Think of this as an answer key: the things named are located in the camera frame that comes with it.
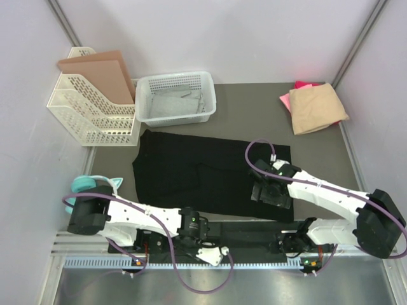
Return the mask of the cream perforated file organizer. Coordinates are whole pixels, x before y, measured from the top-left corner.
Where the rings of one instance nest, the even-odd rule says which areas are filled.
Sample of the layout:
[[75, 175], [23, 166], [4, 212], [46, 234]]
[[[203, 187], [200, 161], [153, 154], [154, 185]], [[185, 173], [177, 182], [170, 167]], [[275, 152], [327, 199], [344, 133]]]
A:
[[[66, 59], [95, 53], [74, 47]], [[135, 99], [129, 105], [114, 104], [80, 74], [60, 71], [47, 108], [82, 146], [138, 144], [141, 124], [135, 117]]]

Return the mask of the red folded t-shirt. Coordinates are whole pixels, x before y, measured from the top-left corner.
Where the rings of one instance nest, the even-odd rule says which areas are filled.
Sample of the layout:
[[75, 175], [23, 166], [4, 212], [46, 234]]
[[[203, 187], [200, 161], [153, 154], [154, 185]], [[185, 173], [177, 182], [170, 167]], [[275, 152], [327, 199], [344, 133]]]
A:
[[315, 83], [315, 82], [306, 82], [306, 81], [296, 81], [294, 83], [294, 89], [300, 89], [300, 88], [311, 88], [314, 86], [320, 86], [323, 85], [323, 83]]

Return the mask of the beige folded t-shirt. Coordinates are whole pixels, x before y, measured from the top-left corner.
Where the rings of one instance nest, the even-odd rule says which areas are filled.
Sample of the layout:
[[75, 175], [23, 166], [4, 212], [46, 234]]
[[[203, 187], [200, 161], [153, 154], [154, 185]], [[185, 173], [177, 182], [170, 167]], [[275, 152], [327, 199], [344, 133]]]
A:
[[303, 135], [349, 120], [334, 88], [325, 83], [289, 91], [293, 133]]

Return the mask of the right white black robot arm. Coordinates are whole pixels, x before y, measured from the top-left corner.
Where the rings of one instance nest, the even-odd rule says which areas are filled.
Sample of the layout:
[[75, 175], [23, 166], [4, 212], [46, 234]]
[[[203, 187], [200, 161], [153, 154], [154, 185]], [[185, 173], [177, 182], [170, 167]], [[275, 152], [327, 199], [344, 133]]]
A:
[[251, 163], [250, 174], [274, 202], [302, 200], [329, 210], [337, 219], [309, 217], [295, 233], [282, 238], [284, 250], [312, 251], [322, 245], [354, 246], [379, 259], [397, 259], [398, 239], [406, 236], [406, 222], [388, 193], [354, 191], [318, 179], [287, 161]]

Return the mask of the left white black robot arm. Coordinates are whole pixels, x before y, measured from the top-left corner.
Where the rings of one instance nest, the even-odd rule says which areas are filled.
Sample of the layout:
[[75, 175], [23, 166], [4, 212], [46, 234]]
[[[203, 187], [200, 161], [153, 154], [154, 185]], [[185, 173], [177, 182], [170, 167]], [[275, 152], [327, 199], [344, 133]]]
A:
[[145, 230], [176, 238], [187, 247], [214, 248], [208, 220], [192, 208], [158, 208], [115, 196], [108, 186], [73, 194], [67, 231], [91, 236], [99, 234], [114, 240], [131, 252], [139, 251], [144, 237], [134, 230]]

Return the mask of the teal cat ear headphones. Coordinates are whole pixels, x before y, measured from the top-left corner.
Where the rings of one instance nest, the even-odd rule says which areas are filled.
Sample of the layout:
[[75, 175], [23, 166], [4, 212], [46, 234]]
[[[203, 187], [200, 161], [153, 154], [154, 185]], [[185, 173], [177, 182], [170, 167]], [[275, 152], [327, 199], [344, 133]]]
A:
[[117, 195], [118, 188], [123, 182], [122, 177], [108, 178], [101, 175], [81, 175], [71, 183], [72, 194], [92, 193]]

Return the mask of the pink folded t-shirt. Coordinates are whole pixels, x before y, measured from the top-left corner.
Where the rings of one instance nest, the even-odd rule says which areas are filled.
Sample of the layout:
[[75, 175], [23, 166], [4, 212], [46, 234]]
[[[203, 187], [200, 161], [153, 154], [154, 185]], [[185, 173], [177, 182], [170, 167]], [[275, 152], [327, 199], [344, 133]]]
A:
[[283, 105], [286, 107], [286, 109], [291, 112], [291, 104], [289, 100], [289, 93], [286, 93], [285, 95], [282, 95], [279, 97], [280, 101], [283, 103]]

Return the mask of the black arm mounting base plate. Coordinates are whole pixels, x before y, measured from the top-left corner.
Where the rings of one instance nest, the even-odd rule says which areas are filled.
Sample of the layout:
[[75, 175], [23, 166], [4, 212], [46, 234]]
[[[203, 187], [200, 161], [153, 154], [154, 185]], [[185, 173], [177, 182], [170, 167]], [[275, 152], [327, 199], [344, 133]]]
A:
[[[263, 222], [209, 222], [207, 241], [216, 246], [226, 246], [234, 263], [287, 262], [306, 254], [330, 253], [334, 246], [317, 246], [306, 239], [304, 227], [308, 221], [292, 224]], [[147, 230], [136, 231], [136, 241], [121, 247], [134, 255], [146, 255], [150, 264], [170, 264], [170, 246], [164, 234]]]

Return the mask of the black daisy print t-shirt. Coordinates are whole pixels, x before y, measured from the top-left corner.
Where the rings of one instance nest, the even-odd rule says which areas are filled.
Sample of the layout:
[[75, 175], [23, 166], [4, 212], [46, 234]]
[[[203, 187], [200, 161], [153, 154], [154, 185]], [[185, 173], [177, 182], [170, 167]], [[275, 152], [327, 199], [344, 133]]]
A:
[[249, 165], [268, 161], [270, 146], [146, 130], [132, 163], [138, 200], [160, 208], [292, 222], [292, 208], [252, 200]]

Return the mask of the grey folded cloth in basket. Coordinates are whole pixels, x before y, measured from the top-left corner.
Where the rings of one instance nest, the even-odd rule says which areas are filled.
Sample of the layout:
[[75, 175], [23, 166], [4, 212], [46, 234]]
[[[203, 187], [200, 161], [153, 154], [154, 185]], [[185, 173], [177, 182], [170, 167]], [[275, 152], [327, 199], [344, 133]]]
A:
[[204, 108], [201, 90], [190, 85], [166, 88], [155, 92], [152, 98], [150, 118], [188, 116], [199, 114]]

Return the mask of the white perforated plastic basket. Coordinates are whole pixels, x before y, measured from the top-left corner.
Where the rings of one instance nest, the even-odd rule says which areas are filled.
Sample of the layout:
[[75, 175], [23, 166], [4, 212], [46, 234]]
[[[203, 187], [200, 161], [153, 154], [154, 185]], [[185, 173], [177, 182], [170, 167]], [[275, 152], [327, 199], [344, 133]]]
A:
[[135, 91], [135, 116], [149, 127], [204, 123], [216, 112], [210, 73], [180, 72], [143, 77]]

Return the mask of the brown cardboard folder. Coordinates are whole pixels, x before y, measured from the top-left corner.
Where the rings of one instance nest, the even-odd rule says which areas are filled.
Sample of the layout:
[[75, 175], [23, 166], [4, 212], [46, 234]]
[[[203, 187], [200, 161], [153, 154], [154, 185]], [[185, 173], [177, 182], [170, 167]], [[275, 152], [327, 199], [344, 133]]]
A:
[[134, 103], [135, 86], [120, 50], [68, 58], [57, 63], [64, 74], [80, 74], [110, 102]]

